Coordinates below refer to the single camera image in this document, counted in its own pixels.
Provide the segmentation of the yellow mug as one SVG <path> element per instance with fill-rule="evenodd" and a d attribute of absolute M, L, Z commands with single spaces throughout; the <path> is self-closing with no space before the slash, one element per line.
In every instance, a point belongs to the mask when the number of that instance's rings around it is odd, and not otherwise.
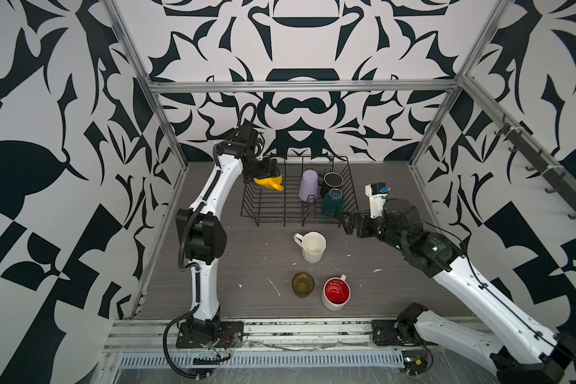
<path fill-rule="evenodd" d="M 283 192 L 284 191 L 284 187 L 283 187 L 283 176 L 279 175 L 279 176 L 275 176 L 275 177 L 268 177 L 265 179 L 256 179 L 254 178 L 254 182 L 263 188 L 266 188 L 267 190 L 276 190 L 279 192 Z"/>

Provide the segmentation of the green mug cream inside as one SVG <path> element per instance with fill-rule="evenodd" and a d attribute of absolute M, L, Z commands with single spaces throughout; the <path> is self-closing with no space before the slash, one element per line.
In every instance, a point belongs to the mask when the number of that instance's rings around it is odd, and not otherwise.
<path fill-rule="evenodd" d="M 343 212 L 344 195 L 338 188 L 330 189 L 323 199 L 323 214 L 328 218 L 337 218 Z"/>

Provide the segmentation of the lilac cup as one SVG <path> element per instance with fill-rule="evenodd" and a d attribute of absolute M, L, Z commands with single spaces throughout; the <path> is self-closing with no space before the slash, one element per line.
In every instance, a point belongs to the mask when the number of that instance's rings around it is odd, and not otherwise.
<path fill-rule="evenodd" d="M 314 203 L 318 198 L 318 173 L 313 169 L 307 169 L 303 172 L 300 186 L 299 199 L 303 203 Z"/>

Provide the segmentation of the black mug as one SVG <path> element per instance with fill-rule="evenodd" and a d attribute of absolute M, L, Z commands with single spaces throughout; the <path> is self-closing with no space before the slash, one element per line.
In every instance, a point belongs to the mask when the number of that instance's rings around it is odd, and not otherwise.
<path fill-rule="evenodd" d="M 332 189 L 341 189 L 344 184 L 343 177 L 336 172 L 327 172 L 323 175 L 320 195 L 325 197 Z"/>

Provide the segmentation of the cream white cup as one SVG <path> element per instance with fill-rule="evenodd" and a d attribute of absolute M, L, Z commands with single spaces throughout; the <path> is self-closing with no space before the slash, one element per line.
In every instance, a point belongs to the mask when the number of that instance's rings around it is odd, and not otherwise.
<path fill-rule="evenodd" d="M 315 264 L 321 260 L 326 249 L 326 238 L 322 234 L 312 231 L 305 235 L 295 234 L 293 239 L 307 262 Z"/>

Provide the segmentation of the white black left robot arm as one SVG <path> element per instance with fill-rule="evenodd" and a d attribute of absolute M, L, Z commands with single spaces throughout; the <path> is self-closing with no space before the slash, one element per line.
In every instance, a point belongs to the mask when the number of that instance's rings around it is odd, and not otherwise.
<path fill-rule="evenodd" d="M 205 186 L 186 210 L 177 212 L 179 270 L 192 274 L 192 304 L 184 315 L 171 320 L 180 341 L 214 348 L 221 334 L 218 298 L 219 259 L 227 247 L 222 210 L 238 178 L 282 192 L 283 176 L 275 159 L 262 155 L 264 141 L 252 120 L 238 113 L 233 133 L 212 150 L 214 168 Z"/>

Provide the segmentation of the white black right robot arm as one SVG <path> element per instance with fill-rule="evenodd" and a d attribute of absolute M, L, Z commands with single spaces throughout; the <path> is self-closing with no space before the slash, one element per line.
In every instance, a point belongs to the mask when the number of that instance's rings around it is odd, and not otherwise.
<path fill-rule="evenodd" d="M 419 211 L 389 199 L 372 212 L 344 214 L 349 235 L 376 238 L 446 288 L 490 330 L 474 331 L 412 303 L 397 318 L 424 342 L 452 350 L 494 374 L 501 383 L 560 383 L 576 360 L 576 340 L 531 318 L 489 282 L 448 237 L 424 228 Z"/>

